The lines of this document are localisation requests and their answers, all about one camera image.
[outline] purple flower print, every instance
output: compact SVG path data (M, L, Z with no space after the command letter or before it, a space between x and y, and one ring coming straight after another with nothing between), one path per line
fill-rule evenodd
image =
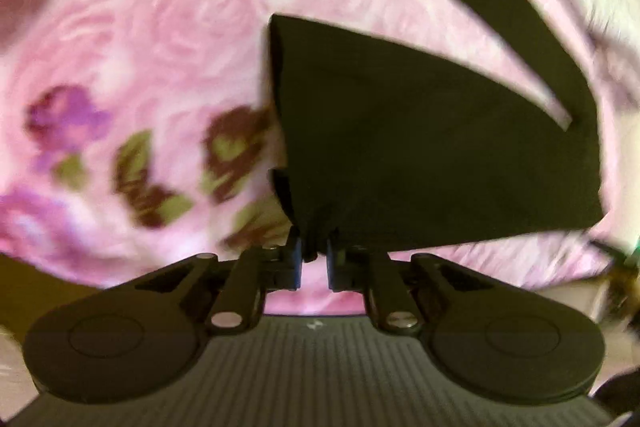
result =
M85 87L56 86L27 109L25 129L40 149L36 170L51 168L103 138L111 115L97 110Z

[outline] silver screw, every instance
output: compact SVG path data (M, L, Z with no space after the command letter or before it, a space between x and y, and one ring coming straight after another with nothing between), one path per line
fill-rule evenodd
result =
M217 328L237 328L242 324L242 315L236 312L220 312L211 317L211 324Z
M418 323L418 318L412 312L391 312L386 316L386 323L399 330L405 330L413 328Z

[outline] black fabric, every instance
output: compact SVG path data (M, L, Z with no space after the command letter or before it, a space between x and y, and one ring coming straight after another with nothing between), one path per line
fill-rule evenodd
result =
M628 427L640 426L640 369L610 378L594 396L615 416L637 410L635 422L629 423Z
M462 1L550 86L569 128L441 57L273 16L284 192L310 244L338 230L347 243L407 250L602 217L596 106L582 73L527 0Z

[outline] black mount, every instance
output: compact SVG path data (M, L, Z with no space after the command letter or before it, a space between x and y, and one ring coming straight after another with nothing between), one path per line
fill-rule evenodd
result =
M81 403L151 393L187 371L214 335L253 328L266 293L300 287L300 240L236 261L200 253L37 320L24 358L41 391Z
M449 378L501 402L542 405L586 393L604 358L585 315L431 254L327 245L333 291L365 297L374 325L420 339Z
M260 320L268 292L300 287L302 242L204 253L57 309L24 344L36 384L68 401L143 396L181 377L213 336ZM475 394L542 405L583 394L604 356L597 325L567 306L429 254L326 245L329 286L363 293L378 330L415 337L436 366Z

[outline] green object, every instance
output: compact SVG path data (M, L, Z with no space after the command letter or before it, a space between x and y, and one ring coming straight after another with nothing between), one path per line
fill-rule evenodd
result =
M88 179L79 154L67 156L60 163L57 163L53 167L52 173L58 183L76 192L84 188Z
M127 194L140 190L148 181L151 163L150 130L133 134L118 149L115 165L115 191Z
M268 111L240 105L217 115L207 127L202 190L213 203L236 197L260 159L269 128Z
M193 202L182 194L174 194L166 198L158 207L158 215L165 225L174 222L182 214L193 207Z
M278 200L268 196L248 204L236 214L234 232L225 239L225 244L234 251L252 245L283 245L290 227Z

